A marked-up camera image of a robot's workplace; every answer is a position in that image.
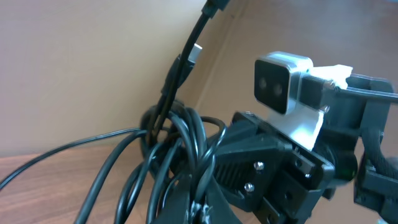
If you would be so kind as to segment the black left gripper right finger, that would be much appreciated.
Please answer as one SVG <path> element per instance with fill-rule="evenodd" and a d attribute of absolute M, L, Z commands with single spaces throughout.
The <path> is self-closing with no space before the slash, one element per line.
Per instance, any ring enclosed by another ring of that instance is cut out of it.
<path fill-rule="evenodd" d="M 230 208 L 215 179 L 210 181 L 206 190 L 203 222 L 208 224 L 242 224 Z"/>

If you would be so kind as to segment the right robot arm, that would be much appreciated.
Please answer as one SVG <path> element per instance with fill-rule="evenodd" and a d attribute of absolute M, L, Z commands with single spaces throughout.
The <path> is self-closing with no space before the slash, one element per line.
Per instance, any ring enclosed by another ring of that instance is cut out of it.
<path fill-rule="evenodd" d="M 391 83 L 355 74 L 330 102 L 314 142 L 235 113 L 216 152 L 214 177 L 226 200 L 262 223 L 305 223 L 320 198 L 354 182 L 355 203 L 396 223 L 397 159 L 381 151 L 397 102 Z"/>

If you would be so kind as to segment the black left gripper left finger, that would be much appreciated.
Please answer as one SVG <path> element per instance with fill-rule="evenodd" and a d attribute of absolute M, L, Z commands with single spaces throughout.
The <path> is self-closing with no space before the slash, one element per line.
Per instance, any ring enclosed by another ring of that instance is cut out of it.
<path fill-rule="evenodd" d="M 188 224 L 190 216 L 189 175 L 182 176 L 164 209 L 150 224 Z"/>

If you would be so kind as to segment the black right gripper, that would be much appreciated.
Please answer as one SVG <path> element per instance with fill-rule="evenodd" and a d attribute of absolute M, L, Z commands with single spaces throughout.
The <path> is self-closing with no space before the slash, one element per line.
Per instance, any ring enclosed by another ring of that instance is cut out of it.
<path fill-rule="evenodd" d="M 237 112 L 215 152 L 214 178 L 226 200 L 261 223 L 305 223 L 320 198 L 354 179 L 358 132 L 321 126 L 302 148 L 267 121 Z"/>

